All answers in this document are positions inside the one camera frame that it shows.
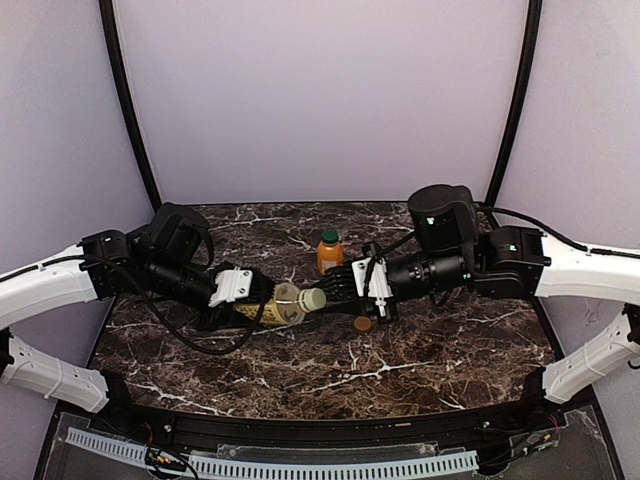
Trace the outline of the gold bottle cap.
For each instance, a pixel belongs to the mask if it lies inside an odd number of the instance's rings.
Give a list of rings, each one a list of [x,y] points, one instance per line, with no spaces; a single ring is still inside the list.
[[[367,317],[356,317],[353,321],[356,332],[365,334],[372,330],[372,321]]]

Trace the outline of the yellow tea bottle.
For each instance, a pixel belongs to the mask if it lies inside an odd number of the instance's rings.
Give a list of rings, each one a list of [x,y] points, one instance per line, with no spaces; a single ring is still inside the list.
[[[259,323],[266,327],[294,326],[300,324],[308,313],[300,310],[297,303],[303,290],[291,283],[280,283],[271,299],[266,303]]]

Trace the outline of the cream bottle cap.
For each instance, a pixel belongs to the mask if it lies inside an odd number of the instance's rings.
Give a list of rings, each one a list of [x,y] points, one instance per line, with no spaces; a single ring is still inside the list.
[[[327,304],[327,297],[321,288],[308,288],[299,292],[297,303],[304,313],[311,313],[323,309]]]

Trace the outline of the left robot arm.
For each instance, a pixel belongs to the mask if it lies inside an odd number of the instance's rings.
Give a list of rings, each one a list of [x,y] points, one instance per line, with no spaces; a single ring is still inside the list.
[[[106,230],[1,278],[1,381],[98,413],[128,399],[115,374],[62,361],[12,333],[18,322],[68,305],[129,292],[161,297],[204,313],[248,296],[252,271],[212,268],[193,258],[214,256],[208,221],[189,207],[164,203],[152,220],[129,233]]]

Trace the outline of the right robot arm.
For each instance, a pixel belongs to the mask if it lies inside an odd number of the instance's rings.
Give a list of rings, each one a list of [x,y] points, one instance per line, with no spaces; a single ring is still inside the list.
[[[482,232],[462,185],[423,187],[407,201],[414,229],[328,269],[317,282],[328,310],[397,320],[403,301],[466,287],[491,299],[583,297],[620,302],[609,326],[525,379],[521,404],[563,404],[639,354],[639,253],[581,244],[534,218]]]

